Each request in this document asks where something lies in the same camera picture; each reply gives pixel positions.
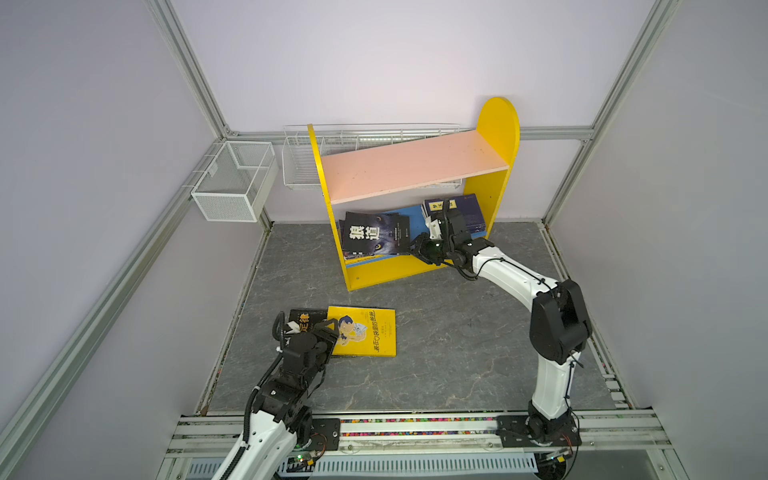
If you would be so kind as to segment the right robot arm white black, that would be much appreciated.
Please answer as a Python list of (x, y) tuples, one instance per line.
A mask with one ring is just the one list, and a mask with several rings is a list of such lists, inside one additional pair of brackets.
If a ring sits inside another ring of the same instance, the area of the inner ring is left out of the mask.
[(529, 339), (538, 355), (534, 392), (524, 421), (509, 429), (540, 446), (559, 440), (580, 444), (580, 424), (571, 405), (574, 370), (593, 333), (581, 287), (523, 265), (484, 237), (474, 238), (457, 210), (444, 209), (410, 253), (434, 266), (448, 265), (464, 279), (486, 279), (530, 313)]

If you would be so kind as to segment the yellow shelf with pink and blue boards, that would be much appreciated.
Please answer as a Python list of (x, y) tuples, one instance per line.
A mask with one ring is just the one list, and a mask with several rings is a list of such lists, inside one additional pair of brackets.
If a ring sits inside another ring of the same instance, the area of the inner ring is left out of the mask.
[(308, 135), (323, 191), (335, 247), (349, 291), (434, 271), (408, 255), (349, 266), (341, 249), (334, 207), (454, 180), (477, 197), (490, 233), (521, 141), (515, 106), (503, 97), (482, 107), (471, 131), (391, 144), (324, 157), (313, 125)]

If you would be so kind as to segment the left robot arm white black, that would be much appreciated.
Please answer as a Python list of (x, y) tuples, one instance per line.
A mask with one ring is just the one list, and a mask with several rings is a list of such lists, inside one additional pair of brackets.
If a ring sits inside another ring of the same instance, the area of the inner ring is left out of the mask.
[(312, 436), (307, 400), (322, 384), (340, 338), (335, 319), (303, 327), (278, 313), (273, 323), (277, 356), (251, 390), (242, 430), (213, 475), (215, 479), (272, 479), (278, 467)]

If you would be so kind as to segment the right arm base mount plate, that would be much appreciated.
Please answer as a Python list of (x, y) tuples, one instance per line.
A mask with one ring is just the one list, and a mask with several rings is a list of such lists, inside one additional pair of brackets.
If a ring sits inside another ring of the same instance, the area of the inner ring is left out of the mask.
[(572, 415), (553, 420), (534, 415), (500, 415), (496, 434), (504, 448), (577, 447), (582, 440)]

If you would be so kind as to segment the white vent grille panel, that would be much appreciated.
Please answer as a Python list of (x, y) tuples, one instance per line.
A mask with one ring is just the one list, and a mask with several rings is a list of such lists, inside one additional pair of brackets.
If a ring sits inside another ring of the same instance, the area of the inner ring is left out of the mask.
[(265, 478), (431, 478), (474, 474), (535, 474), (539, 471), (532, 453), (470, 453), (413, 455), (337, 455), (321, 458), (315, 465), (299, 468), (284, 461), (269, 467)]

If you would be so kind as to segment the thin yellow book underneath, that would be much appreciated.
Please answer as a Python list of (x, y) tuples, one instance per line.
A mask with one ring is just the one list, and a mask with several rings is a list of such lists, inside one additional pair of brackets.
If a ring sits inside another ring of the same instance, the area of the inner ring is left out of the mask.
[(329, 320), (338, 322), (337, 357), (395, 357), (396, 312), (392, 309), (331, 306)]

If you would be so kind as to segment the white mesh box basket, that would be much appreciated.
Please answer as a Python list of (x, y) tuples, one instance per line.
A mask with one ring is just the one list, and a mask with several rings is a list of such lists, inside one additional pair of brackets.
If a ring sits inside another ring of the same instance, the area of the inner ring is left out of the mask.
[(279, 172), (270, 142), (224, 141), (192, 198), (209, 222), (257, 223)]

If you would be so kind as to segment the aluminium rail with colourful strip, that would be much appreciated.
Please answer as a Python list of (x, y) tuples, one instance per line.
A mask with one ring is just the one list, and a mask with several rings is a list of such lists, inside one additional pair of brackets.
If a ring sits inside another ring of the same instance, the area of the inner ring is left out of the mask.
[[(330, 453), (474, 453), (503, 448), (533, 451), (504, 434), (502, 412), (431, 412), (317, 414), (313, 426), (330, 442)], [(582, 451), (670, 449), (672, 442), (652, 410), (592, 410), (575, 413)], [(242, 432), (234, 415), (183, 417), (172, 434), (166, 455), (223, 457)]]

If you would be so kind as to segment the black book orange characters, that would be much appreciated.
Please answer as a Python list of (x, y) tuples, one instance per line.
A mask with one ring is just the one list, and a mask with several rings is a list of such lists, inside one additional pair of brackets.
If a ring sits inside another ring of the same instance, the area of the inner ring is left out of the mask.
[(316, 324), (326, 320), (326, 309), (291, 309), (286, 321), (286, 332), (296, 334), (311, 331)]

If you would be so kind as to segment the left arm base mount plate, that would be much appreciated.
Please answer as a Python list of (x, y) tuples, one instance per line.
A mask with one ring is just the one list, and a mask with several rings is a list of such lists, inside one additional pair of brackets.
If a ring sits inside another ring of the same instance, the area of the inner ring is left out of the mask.
[(341, 440), (341, 419), (313, 418), (303, 421), (297, 430), (295, 449), (302, 451), (337, 451)]

